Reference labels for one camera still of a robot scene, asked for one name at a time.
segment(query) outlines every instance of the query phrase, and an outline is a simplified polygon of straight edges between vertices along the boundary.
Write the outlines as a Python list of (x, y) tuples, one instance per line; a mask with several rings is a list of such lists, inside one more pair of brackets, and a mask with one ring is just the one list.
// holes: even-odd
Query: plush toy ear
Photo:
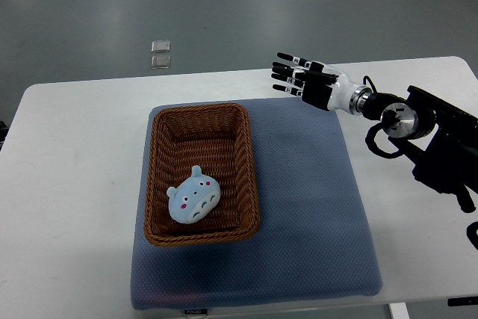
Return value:
[(197, 177), (201, 175), (202, 175), (201, 167), (199, 167), (198, 165), (193, 166), (193, 168), (191, 169), (191, 177)]
[(166, 191), (166, 194), (170, 199), (173, 199), (177, 191), (178, 190), (176, 190), (174, 187), (169, 187)]

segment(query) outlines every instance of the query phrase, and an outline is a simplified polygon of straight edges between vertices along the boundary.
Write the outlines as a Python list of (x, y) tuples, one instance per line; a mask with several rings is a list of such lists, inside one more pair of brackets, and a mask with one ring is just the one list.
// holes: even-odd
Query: light blue plush toy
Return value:
[(193, 166), (191, 177), (178, 188), (169, 187), (169, 210), (171, 218), (183, 224), (201, 220), (214, 207), (221, 197), (219, 184), (215, 179), (202, 174), (201, 167)]

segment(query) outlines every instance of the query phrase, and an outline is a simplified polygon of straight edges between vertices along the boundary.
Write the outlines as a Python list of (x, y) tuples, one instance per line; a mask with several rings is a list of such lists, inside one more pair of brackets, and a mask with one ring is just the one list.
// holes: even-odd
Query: blue cushion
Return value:
[(134, 235), (133, 307), (193, 309), (377, 294), (382, 279), (336, 113), (298, 98), (235, 102), (249, 112), (261, 226), (246, 241), (173, 248), (148, 243), (143, 223), (152, 120), (178, 105), (155, 108)]

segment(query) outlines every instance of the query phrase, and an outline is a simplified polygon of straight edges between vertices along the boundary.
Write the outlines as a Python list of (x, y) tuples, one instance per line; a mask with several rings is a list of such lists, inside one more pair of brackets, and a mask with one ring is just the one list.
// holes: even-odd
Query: wicker basket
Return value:
[[(169, 186), (178, 187), (198, 164), (219, 182), (221, 199), (194, 224), (174, 221)], [(239, 104), (168, 108), (154, 118), (146, 186), (144, 234), (160, 247), (239, 241), (259, 227), (249, 116)]]

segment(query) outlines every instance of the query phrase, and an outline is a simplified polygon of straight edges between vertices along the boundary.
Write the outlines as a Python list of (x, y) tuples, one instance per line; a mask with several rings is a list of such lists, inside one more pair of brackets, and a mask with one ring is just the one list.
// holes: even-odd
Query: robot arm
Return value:
[[(365, 143), (375, 155), (397, 158), (405, 155), (414, 164), (415, 179), (439, 193), (453, 193), (465, 213), (475, 211), (468, 189), (478, 193), (478, 119), (461, 109), (409, 86), (409, 97), (402, 99), (390, 93), (378, 93), (372, 81), (364, 77), (363, 84), (351, 82), (348, 75), (333, 66), (318, 61), (277, 54), (292, 61), (290, 67), (273, 63), (274, 79), (288, 86), (274, 84), (273, 88), (300, 97), (304, 102), (325, 111), (343, 110), (379, 121), (367, 133)], [(438, 130), (426, 150), (409, 142)], [(383, 130), (398, 151), (387, 153), (375, 143), (375, 136)], [(478, 222), (467, 229), (470, 242), (478, 250)]]

